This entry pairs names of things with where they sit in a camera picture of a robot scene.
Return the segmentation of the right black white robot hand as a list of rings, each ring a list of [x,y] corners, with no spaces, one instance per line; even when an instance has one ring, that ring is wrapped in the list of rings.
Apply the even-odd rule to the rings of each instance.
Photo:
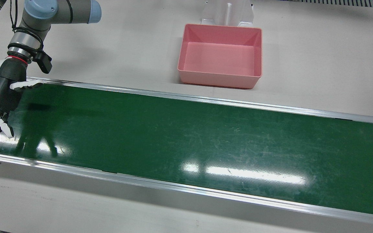
[[[18,107],[23,91],[43,85],[42,80],[26,80],[27,66],[26,61],[16,56],[0,60],[0,134],[7,138],[14,137],[8,118]]]

